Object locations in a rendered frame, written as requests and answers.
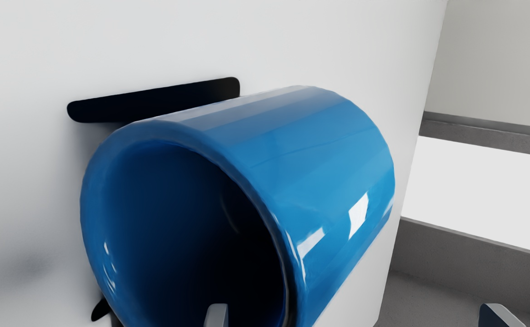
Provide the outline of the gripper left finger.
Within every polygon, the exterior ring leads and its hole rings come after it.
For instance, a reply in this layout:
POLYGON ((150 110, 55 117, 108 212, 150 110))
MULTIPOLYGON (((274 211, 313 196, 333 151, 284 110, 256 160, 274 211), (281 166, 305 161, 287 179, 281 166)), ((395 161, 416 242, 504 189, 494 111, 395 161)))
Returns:
POLYGON ((211 304, 205 315, 204 327, 229 327, 228 305, 226 303, 211 304))

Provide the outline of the blue glossy mug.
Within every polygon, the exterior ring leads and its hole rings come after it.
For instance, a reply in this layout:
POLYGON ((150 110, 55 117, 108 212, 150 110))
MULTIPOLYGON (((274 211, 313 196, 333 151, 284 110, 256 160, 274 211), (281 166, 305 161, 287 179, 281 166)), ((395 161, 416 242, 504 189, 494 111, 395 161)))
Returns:
POLYGON ((95 151, 80 223, 124 327, 313 327, 390 217, 395 168, 350 100, 291 86, 128 124, 95 151))

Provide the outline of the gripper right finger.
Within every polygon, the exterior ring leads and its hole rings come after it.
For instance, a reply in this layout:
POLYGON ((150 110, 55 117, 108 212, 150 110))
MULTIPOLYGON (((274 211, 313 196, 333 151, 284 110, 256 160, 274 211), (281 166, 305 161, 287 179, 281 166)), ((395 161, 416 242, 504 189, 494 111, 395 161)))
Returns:
POLYGON ((526 327, 526 325, 498 303, 483 303, 480 306, 480 327, 526 327))

